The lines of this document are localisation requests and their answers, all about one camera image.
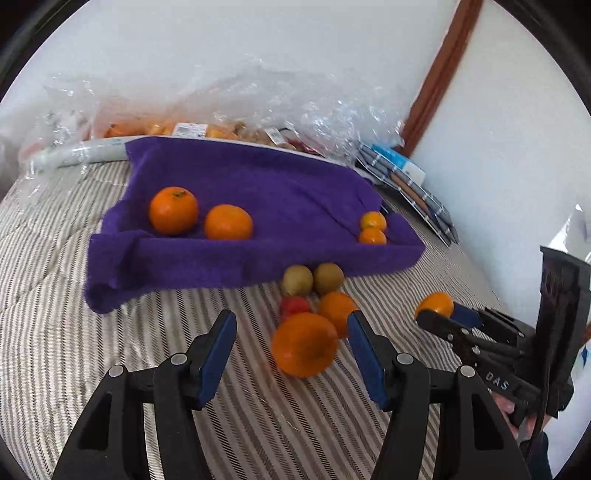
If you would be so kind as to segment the oval orange fruit front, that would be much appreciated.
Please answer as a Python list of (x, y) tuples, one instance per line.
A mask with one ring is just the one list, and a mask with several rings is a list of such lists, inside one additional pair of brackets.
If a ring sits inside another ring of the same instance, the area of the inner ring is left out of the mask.
[(415, 317), (424, 310), (434, 311), (444, 317), (450, 318), (454, 312), (455, 303), (452, 297), (445, 292), (435, 292), (424, 299), (415, 310)]

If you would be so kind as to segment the oval orange fruit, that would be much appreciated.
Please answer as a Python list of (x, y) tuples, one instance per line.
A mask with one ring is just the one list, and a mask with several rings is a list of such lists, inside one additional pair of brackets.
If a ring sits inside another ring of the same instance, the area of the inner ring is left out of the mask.
[(377, 229), (385, 231), (388, 227), (386, 217), (379, 211), (370, 211), (363, 214), (360, 220), (361, 230)]
[(444, 317), (450, 318), (454, 312), (455, 303), (452, 297), (445, 292), (435, 292), (424, 299), (415, 310), (415, 317), (424, 310), (434, 311)]

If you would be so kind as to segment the round orange fruit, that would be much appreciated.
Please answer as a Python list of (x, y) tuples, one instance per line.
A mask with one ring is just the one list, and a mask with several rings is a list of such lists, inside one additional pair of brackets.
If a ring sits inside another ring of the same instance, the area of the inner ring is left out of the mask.
[(381, 229), (367, 227), (361, 231), (358, 241), (366, 245), (386, 245), (388, 239), (386, 234)]
[(318, 315), (325, 317), (335, 326), (339, 338), (348, 337), (348, 318), (359, 310), (356, 302), (345, 293), (334, 291), (322, 296), (318, 302)]

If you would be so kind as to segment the round orange fruit back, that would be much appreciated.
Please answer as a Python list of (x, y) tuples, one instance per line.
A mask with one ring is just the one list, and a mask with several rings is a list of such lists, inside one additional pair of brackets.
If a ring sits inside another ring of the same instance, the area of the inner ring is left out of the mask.
[(388, 239), (386, 234), (381, 229), (367, 227), (361, 231), (358, 241), (366, 245), (386, 245)]

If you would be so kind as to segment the large mandarin with stem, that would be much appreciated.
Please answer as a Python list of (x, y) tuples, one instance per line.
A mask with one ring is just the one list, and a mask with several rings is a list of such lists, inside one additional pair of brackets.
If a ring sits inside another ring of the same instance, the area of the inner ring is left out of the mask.
[(148, 219), (157, 233), (180, 235), (197, 224), (197, 198), (183, 187), (166, 187), (151, 199)]

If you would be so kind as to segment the mandarin back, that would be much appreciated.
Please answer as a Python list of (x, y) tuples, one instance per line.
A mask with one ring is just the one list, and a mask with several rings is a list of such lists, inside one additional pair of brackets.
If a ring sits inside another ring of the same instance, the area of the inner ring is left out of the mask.
[(249, 240), (252, 233), (252, 216), (238, 206), (220, 204), (205, 216), (204, 235), (208, 240)]

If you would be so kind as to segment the green round fruit right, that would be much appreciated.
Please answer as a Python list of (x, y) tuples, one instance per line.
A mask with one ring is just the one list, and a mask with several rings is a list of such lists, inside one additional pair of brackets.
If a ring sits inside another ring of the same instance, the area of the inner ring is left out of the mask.
[(335, 263), (322, 263), (315, 268), (314, 285), (315, 291), (320, 295), (334, 292), (341, 288), (345, 281), (345, 274)]

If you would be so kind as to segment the green round fruit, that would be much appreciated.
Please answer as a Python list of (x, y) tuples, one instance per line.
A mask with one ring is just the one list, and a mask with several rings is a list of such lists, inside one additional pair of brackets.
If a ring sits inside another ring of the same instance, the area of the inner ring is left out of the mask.
[(335, 263), (322, 263), (315, 268), (314, 285), (315, 291), (320, 295), (334, 292), (341, 288), (345, 281), (345, 274)]
[(304, 265), (293, 265), (283, 273), (283, 291), (287, 296), (307, 296), (314, 287), (314, 275)]

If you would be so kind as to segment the striped quilted table cover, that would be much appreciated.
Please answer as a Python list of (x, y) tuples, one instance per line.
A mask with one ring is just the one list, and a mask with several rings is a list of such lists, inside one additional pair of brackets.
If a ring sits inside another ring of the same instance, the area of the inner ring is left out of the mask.
[(32, 197), (19, 179), (1, 203), (1, 434), (33, 479), (49, 478), (107, 370), (152, 367), (186, 349), (222, 309), (238, 337), (197, 431), (217, 479), (367, 479), (389, 417), (370, 401), (349, 347), (322, 374), (277, 371), (270, 338), (280, 286), (164, 290), (94, 313), (87, 249), (123, 196), (128, 162), (61, 169)]

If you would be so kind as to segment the grey checked folded cloth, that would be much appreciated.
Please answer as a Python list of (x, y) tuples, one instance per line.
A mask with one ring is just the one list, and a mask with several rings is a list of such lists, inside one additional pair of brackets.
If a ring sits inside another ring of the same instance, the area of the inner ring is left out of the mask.
[(369, 173), (379, 186), (398, 193), (444, 244), (460, 244), (451, 214), (444, 204), (370, 146), (363, 142), (359, 144), (356, 164)]

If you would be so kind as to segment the green round fruit left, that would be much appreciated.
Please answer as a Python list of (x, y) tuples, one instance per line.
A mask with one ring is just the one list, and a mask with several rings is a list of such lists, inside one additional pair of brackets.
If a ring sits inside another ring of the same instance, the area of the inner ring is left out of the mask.
[(304, 265), (293, 265), (283, 273), (283, 291), (287, 296), (307, 296), (314, 287), (314, 275)]

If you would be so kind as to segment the blue white tissue box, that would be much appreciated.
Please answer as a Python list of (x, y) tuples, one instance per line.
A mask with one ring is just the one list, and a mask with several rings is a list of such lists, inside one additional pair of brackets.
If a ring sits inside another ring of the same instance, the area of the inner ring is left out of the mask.
[(373, 151), (383, 155), (390, 163), (401, 169), (411, 180), (422, 186), (426, 178), (426, 173), (415, 163), (404, 155), (394, 151), (391, 148), (382, 147), (377, 144), (370, 146)]

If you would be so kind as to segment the purple towel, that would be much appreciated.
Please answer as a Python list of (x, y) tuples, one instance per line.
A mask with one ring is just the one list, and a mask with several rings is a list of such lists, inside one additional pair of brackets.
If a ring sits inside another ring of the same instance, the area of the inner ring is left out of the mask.
[(415, 265), (425, 247), (400, 215), (385, 240), (360, 241), (382, 199), (353, 169), (235, 142), (147, 137), (88, 247), (85, 299), (100, 314), (166, 289), (238, 288), (325, 262), (348, 276)]

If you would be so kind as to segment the clear plastic fruit bags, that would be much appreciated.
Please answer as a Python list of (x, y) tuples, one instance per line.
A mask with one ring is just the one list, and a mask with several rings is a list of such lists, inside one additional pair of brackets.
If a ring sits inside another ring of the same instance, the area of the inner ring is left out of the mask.
[(155, 89), (122, 96), (98, 80), (52, 78), (53, 105), (18, 152), (32, 174), (67, 160), (87, 164), (95, 142), (139, 136), (211, 137), (270, 143), (276, 133), (344, 158), (360, 141), (400, 144), (404, 116), (389, 90), (355, 76), (270, 69), (252, 62), (221, 78), (202, 77), (168, 98)]

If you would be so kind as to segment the brown wooden door frame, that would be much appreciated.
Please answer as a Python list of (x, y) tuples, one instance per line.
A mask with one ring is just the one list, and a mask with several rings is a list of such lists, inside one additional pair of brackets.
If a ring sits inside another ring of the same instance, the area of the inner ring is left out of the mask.
[(469, 44), (483, 0), (461, 0), (449, 29), (415, 99), (402, 132), (398, 151), (411, 157), (435, 116)]

